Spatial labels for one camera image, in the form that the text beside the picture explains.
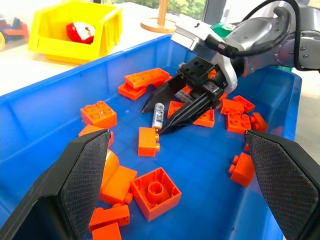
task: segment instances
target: small metal battery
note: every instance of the small metal battery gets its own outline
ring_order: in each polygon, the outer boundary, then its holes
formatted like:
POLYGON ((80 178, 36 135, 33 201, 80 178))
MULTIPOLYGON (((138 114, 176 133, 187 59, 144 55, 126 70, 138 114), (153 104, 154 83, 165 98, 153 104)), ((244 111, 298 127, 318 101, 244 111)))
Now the small metal battery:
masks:
POLYGON ((152 119, 152 128, 160 130, 164 124, 164 115, 165 115, 165 105, 161 102, 158 102, 154 106, 153 119, 152 119))

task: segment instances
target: blue plastic bin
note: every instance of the blue plastic bin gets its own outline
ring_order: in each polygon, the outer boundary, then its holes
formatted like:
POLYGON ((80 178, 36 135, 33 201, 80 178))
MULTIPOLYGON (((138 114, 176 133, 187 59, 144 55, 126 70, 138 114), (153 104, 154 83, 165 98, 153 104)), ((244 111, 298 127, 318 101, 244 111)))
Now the blue plastic bin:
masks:
MULTIPOLYGON (((132 201, 130 224, 121 227, 123 240, 282 240, 257 180, 248 188, 230 180, 228 169, 245 141, 226 131, 225 116, 217 110, 213 128, 190 125, 161 136, 156 157, 137 155, 139 127, 152 122, 152 113, 141 114, 152 87, 131 101, 118 94, 118 86, 125 75, 152 68, 173 76, 180 63, 193 57, 167 35, 2 96, 0 226, 85 126, 80 108, 105 100, 117 113, 110 149, 120 164, 139 176, 163 167, 182 191, 179 205, 152 222, 132 201)), ((253 102, 269 132, 293 140, 301 84, 297 75, 269 67, 240 78, 229 97, 242 95, 253 102)))

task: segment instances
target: yellow plastic bin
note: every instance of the yellow plastic bin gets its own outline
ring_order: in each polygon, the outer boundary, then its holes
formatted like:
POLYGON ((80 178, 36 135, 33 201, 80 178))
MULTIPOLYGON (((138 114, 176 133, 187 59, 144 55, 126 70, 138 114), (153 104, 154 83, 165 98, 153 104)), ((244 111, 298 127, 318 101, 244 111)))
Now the yellow plastic bin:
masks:
POLYGON ((28 48, 54 61, 83 64, 107 55, 120 41, 122 9, 91 2, 60 3, 34 14, 28 48), (95 27, 93 43, 73 42, 66 26, 84 22, 95 27))

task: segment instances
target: wooden stand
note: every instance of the wooden stand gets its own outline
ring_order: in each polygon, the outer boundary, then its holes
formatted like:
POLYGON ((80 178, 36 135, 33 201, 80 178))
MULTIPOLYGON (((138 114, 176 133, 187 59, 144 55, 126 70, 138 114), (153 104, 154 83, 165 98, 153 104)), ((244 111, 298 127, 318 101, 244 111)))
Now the wooden stand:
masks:
POLYGON ((148 18, 140 23, 140 26, 148 31, 169 34, 176 30, 176 22, 166 19, 168 0, 160 0, 159 16, 148 18))

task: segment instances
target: mesh fabric pad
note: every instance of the mesh fabric pad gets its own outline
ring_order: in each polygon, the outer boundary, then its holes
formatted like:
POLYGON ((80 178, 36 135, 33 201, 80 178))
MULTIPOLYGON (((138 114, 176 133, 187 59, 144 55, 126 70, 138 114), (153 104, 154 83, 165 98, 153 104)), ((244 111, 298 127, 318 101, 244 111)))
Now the mesh fabric pad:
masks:
POLYGON ((261 192, 287 240, 295 240, 316 208, 315 186, 277 143, 253 134, 246 140, 261 192))
POLYGON ((62 187, 62 201, 76 238, 85 238, 99 197, 105 166, 109 133, 106 132, 84 147, 62 187))

